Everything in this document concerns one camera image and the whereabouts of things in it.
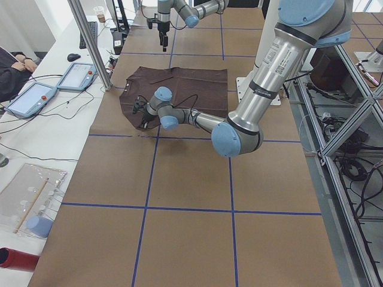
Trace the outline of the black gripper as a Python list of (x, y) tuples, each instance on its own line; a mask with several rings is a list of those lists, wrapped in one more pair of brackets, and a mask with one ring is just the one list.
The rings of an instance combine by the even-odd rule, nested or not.
[(144, 111), (143, 112), (143, 116), (142, 116), (142, 120), (141, 120), (141, 123), (140, 123), (140, 128), (141, 129), (148, 129), (148, 124), (150, 122), (152, 122), (154, 120), (154, 115), (152, 115), (151, 113), (147, 112), (147, 111)]
[(159, 31), (160, 45), (162, 46), (162, 51), (167, 52), (167, 47), (168, 47), (167, 33), (169, 32), (169, 22), (159, 21), (158, 31)]

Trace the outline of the person's hand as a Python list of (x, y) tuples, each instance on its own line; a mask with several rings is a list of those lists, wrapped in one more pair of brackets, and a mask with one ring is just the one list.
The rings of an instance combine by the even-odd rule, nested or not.
[(24, 62), (15, 62), (11, 65), (12, 68), (18, 70), (18, 71), (29, 71), (34, 72), (36, 70), (36, 64), (31, 59), (25, 59)]

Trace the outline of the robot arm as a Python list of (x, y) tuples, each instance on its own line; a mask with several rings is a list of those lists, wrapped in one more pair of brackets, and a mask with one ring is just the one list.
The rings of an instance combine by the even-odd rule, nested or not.
[(188, 28), (194, 28), (200, 20), (211, 14), (222, 13), (228, 6), (227, 0), (212, 0), (199, 4), (195, 7), (189, 6), (184, 0), (163, 0), (157, 2), (157, 13), (154, 19), (159, 31), (160, 45), (163, 52), (166, 52), (168, 46), (167, 33), (171, 25), (171, 9), (174, 9), (184, 20)]
[(277, 1), (268, 16), (276, 16), (273, 41), (253, 73), (234, 111), (226, 118), (175, 108), (172, 92), (159, 87), (141, 108), (140, 128), (159, 119), (166, 130), (190, 124), (211, 133), (216, 152), (235, 157), (257, 150), (263, 142), (259, 121), (276, 98), (305, 51), (347, 42), (351, 34), (352, 1)]

